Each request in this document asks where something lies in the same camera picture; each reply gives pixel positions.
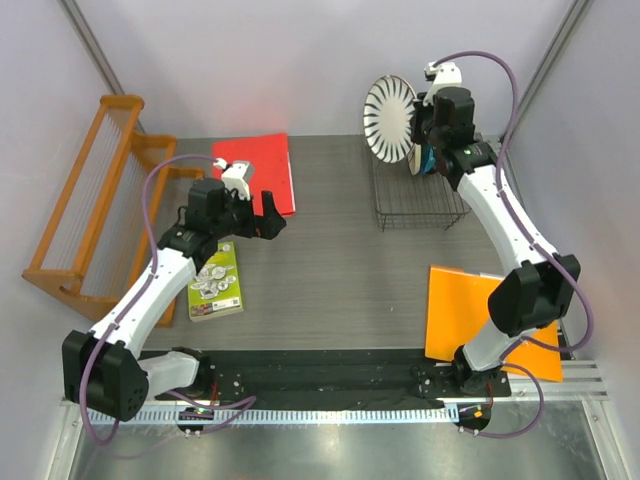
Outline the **white blue striped plate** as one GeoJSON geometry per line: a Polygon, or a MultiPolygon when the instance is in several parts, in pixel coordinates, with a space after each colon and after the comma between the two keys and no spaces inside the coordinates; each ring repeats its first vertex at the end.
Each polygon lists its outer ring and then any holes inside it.
{"type": "Polygon", "coordinates": [[[365,142],[380,161],[394,164],[413,149],[411,119],[416,94],[402,77],[385,75],[366,94],[363,107],[365,142]]]}

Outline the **blue polka dot plate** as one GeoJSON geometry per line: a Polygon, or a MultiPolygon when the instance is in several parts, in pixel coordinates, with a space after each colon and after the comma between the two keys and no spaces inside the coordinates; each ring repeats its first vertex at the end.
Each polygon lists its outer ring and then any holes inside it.
{"type": "Polygon", "coordinates": [[[421,175],[430,175],[437,172],[436,151],[433,146],[429,144],[421,145],[419,160],[419,173],[421,175]]]}

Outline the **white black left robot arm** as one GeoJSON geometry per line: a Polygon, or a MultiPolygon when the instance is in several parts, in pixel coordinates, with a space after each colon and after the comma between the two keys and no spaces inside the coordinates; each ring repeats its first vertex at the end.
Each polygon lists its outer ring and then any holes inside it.
{"type": "Polygon", "coordinates": [[[182,390],[193,399],[213,385],[211,360],[194,349],[176,347],[142,358],[141,350],[176,296],[231,235],[274,239],[285,228],[273,195],[261,194],[262,212],[222,181],[196,181],[179,217],[160,238],[150,264],[101,321],[82,333],[72,331],[62,344],[66,399],[119,421],[131,420],[143,403],[182,390]]]}

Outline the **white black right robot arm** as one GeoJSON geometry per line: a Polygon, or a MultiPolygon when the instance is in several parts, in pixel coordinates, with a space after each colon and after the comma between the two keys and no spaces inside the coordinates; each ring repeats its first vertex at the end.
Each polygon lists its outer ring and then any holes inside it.
{"type": "Polygon", "coordinates": [[[445,87],[413,102],[412,141],[471,207],[492,241],[505,277],[488,298],[488,319],[453,357],[451,380],[472,395],[493,380],[505,357],[525,337],[568,311],[581,266],[561,255],[535,229],[514,197],[497,155],[475,132],[475,103],[468,89],[445,87]]]}

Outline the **cream plate with twig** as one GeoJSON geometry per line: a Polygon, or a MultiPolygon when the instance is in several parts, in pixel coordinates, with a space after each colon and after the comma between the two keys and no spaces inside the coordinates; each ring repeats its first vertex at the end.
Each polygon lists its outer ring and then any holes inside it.
{"type": "Polygon", "coordinates": [[[421,146],[414,145],[407,158],[408,166],[413,176],[418,175],[421,169],[421,146]]]}

